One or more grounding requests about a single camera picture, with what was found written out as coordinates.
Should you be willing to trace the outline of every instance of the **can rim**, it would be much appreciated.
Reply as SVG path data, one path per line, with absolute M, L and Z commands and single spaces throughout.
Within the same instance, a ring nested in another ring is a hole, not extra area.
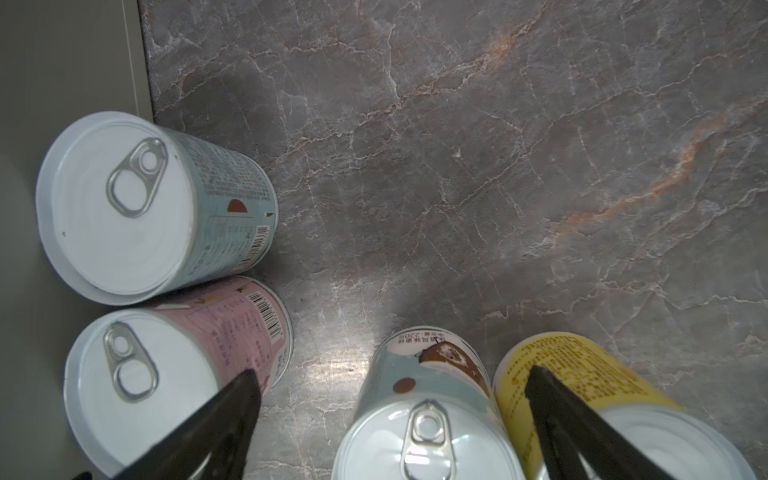
M 38 232 L 45 251 L 46 257 L 56 270 L 56 273 L 76 292 L 95 302 L 106 305 L 123 306 L 139 303 L 152 296 L 164 291 L 177 278 L 181 267 L 189 260 L 192 251 L 192 233 L 197 229 L 197 192 L 194 185 L 190 182 L 190 172 L 185 161 L 180 161 L 184 179 L 191 194 L 192 217 L 190 222 L 190 231 L 185 239 L 184 255 L 181 261 L 171 270 L 171 274 L 159 285 L 151 287 L 140 293 L 120 294 L 112 293 L 95 286 L 78 272 L 72 262 L 67 258 L 62 245 L 58 242 L 58 237 L 54 232 L 54 215 L 51 206 L 52 187 L 55 182 L 58 169 L 66 158 L 70 149 L 77 144 L 86 134 L 93 131 L 96 127 L 103 127 L 115 121 L 126 121 L 139 124 L 142 127 L 151 129 L 163 141 L 172 144 L 176 151 L 186 158 L 182 149 L 179 148 L 170 136 L 168 136 L 157 125 L 152 124 L 143 118 L 136 117 L 120 111 L 101 111 L 79 118 L 68 125 L 53 141 L 43 158 L 38 172 L 38 179 L 35 184 L 35 212 L 37 214 Z
M 347 429 L 346 433 L 342 437 L 341 443 L 339 444 L 339 449 L 336 453 L 335 458 L 333 459 L 333 468 L 331 470 L 331 480 L 344 480 L 344 477 L 342 477 L 341 474 L 338 473 L 339 468 L 341 468 L 342 462 L 345 462 L 349 457 L 349 448 L 353 443 L 353 439 L 356 437 L 359 430 L 369 420 L 373 419 L 377 415 L 380 415 L 382 412 L 386 412 L 387 410 L 396 408 L 397 406 L 402 406 L 403 408 L 412 409 L 414 406 L 416 406 L 417 404 L 419 404 L 420 402 L 426 399 L 436 399 L 441 403 L 445 403 L 456 409 L 459 409 L 463 411 L 468 417 L 478 422 L 479 425 L 482 425 L 482 427 L 484 427 L 485 430 L 490 435 L 493 435 L 493 437 L 498 441 L 500 441 L 501 444 L 504 444 L 504 449 L 508 453 L 508 459 L 512 462 L 513 465 L 516 465 L 515 471 L 517 472 L 518 477 L 515 480 L 525 480 L 525 474 L 522 470 L 522 465 L 520 464 L 520 460 L 517 456 L 517 452 L 512 447 L 511 443 L 509 442 L 509 438 L 505 432 L 496 428 L 485 417 L 482 417 L 481 415 L 476 415 L 474 412 L 471 411 L 471 409 L 468 409 L 462 402 L 457 401 L 456 399 L 453 399 L 450 396 L 425 395 L 424 393 L 405 394 L 402 396 L 401 399 L 398 399 L 395 402 L 388 402 L 386 399 L 384 399 L 380 402 L 373 404 L 371 408 L 367 410 L 365 415 L 360 416 Z
M 283 367 L 283 370 L 277 374 L 272 384 L 267 386 L 268 389 L 271 389 L 280 379 L 283 378 L 283 374 L 286 372 L 286 370 L 288 370 L 288 365 L 290 364 L 290 361 L 293 358 L 293 322 L 291 321 L 290 314 L 288 313 L 288 309 L 286 308 L 285 304 L 280 299 L 280 297 L 277 296 L 276 293 L 274 293 L 274 291 L 271 288 L 264 285 L 259 280 L 256 280 L 255 278 L 252 278 L 247 275 L 234 275 L 234 276 L 237 278 L 247 278 L 248 280 L 251 280 L 252 282 L 254 282 L 256 285 L 265 289 L 270 295 L 272 295 L 275 298 L 275 300 L 277 300 L 277 304 L 280 306 L 280 309 L 283 311 L 283 315 L 286 317 L 286 324 L 288 325 L 288 360 L 286 361 L 286 364 Z
M 174 322 L 169 321 L 163 315 L 156 313 L 153 310 L 146 308 L 123 309 L 103 315 L 85 327 L 69 349 L 67 360 L 65 362 L 62 393 L 69 428 L 80 445 L 80 449 L 85 453 L 91 463 L 110 477 L 117 475 L 127 465 L 123 465 L 122 462 L 117 460 L 104 445 L 99 442 L 93 430 L 88 425 L 87 416 L 85 415 L 79 396 L 81 371 L 84 364 L 84 357 L 88 353 L 88 347 L 97 340 L 104 328 L 115 320 L 119 320 L 121 317 L 137 314 L 161 321 L 190 339 L 190 336 L 180 329 Z M 221 381 L 218 373 L 211 363 L 207 352 L 200 347 L 198 342 L 192 342 L 192 344 L 201 354 L 201 357 L 205 358 L 208 368 L 213 377 L 217 380 L 217 388 L 221 389 L 222 385 L 220 384 Z
M 733 445 L 733 443 L 731 443 L 731 441 L 728 440 L 725 435 L 685 412 L 681 412 L 667 406 L 653 405 L 649 403 L 628 403 L 623 405 L 612 405 L 599 409 L 597 412 L 601 417 L 604 418 L 606 414 L 620 412 L 622 410 L 634 409 L 646 410 L 650 413 L 659 412 L 662 414 L 671 415 L 676 417 L 678 421 L 695 428 L 699 433 L 707 437 L 707 439 L 709 439 L 716 448 L 720 449 L 718 452 L 721 454 L 720 457 L 725 460 L 730 467 L 732 467 L 734 470 L 737 470 L 741 474 L 739 477 L 734 478 L 734 480 L 756 480 L 754 470 L 752 470 L 749 463 L 744 458 L 744 455 L 739 452 L 736 446 Z M 616 429 L 616 431 L 620 435 L 624 436 L 624 433 L 619 429 Z M 547 466 L 544 464 L 544 460 L 542 459 L 541 464 L 536 470 L 536 474 L 533 480 L 545 480 L 548 478 L 549 475 L 547 473 Z

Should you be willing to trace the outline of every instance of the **pull-tab ring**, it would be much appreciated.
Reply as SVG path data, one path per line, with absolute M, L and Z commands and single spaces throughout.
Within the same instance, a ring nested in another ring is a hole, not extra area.
M 144 161 L 144 156 L 147 154 L 154 155 L 154 164 Z M 160 138 L 155 137 L 143 139 L 109 174 L 109 179 L 107 180 L 107 200 L 123 217 L 140 217 L 152 204 L 154 195 L 157 193 L 157 186 L 160 184 L 160 178 L 163 176 L 167 165 L 168 149 L 165 147 L 165 143 Z M 147 190 L 147 199 L 141 208 L 136 210 L 126 207 L 114 194 L 114 182 L 118 179 L 120 172 L 124 170 L 136 174 Z
M 107 353 L 112 386 L 120 398 L 129 403 L 137 403 L 154 393 L 159 380 L 157 367 L 132 328 L 123 322 L 112 323 L 104 333 L 104 351 Z M 139 362 L 148 371 L 149 380 L 138 392 L 130 391 L 121 378 L 122 369 L 130 362 Z
M 411 410 L 400 455 L 405 480 L 453 480 L 456 461 L 448 414 L 435 400 L 425 400 Z

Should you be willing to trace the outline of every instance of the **gray wall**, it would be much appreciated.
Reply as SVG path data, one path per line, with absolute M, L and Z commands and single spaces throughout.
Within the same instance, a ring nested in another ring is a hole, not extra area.
M 81 298 L 45 258 L 35 180 L 48 146 L 79 117 L 119 110 L 151 120 L 138 20 L 131 0 L 2 7 L 0 478 L 96 473 L 69 430 L 61 387 L 70 345 L 107 307 Z

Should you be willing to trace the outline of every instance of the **barcode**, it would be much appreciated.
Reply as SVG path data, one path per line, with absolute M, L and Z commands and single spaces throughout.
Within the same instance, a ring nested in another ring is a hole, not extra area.
M 261 313 L 261 318 L 264 319 L 266 331 L 270 334 L 272 343 L 283 338 L 283 327 L 280 325 L 280 318 L 277 317 L 277 313 L 275 313 L 275 309 L 272 308 L 272 304 L 264 298 L 264 295 L 262 295 L 261 292 L 251 293 L 248 298 L 250 298 L 253 305 L 259 309 L 259 313 Z
M 269 235 L 269 225 L 260 225 L 256 228 L 256 236 L 253 237 L 253 243 L 250 245 L 250 249 L 248 249 L 248 253 L 245 254 L 245 257 L 243 257 L 240 263 L 234 268 L 235 273 L 244 272 L 255 259 L 259 258 L 261 250 L 264 250 L 266 239 Z

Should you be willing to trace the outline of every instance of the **marble surface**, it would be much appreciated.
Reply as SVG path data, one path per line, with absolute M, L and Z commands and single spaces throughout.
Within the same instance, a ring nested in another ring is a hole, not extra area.
M 586 335 L 768 475 L 768 3 L 141 0 L 158 124 L 257 159 L 293 361 L 246 478 L 328 479 L 373 350 Z

